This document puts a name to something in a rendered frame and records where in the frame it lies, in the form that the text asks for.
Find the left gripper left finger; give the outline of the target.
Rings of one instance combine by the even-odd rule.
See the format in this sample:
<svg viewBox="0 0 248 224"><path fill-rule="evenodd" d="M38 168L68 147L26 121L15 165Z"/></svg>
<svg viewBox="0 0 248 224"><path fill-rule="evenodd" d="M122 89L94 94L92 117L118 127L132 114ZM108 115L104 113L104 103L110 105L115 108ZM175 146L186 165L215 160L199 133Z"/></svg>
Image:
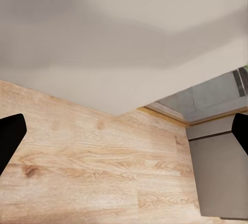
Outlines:
<svg viewBox="0 0 248 224"><path fill-rule="evenodd" d="M0 175L27 133L22 113L0 119Z"/></svg>

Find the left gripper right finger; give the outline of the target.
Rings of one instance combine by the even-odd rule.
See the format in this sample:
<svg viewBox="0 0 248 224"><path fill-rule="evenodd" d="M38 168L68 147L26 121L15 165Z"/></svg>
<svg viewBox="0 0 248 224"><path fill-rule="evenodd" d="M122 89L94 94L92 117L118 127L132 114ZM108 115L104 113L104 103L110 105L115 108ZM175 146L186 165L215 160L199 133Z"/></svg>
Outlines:
<svg viewBox="0 0 248 224"><path fill-rule="evenodd" d="M248 155L248 114L236 113L231 130Z"/></svg>

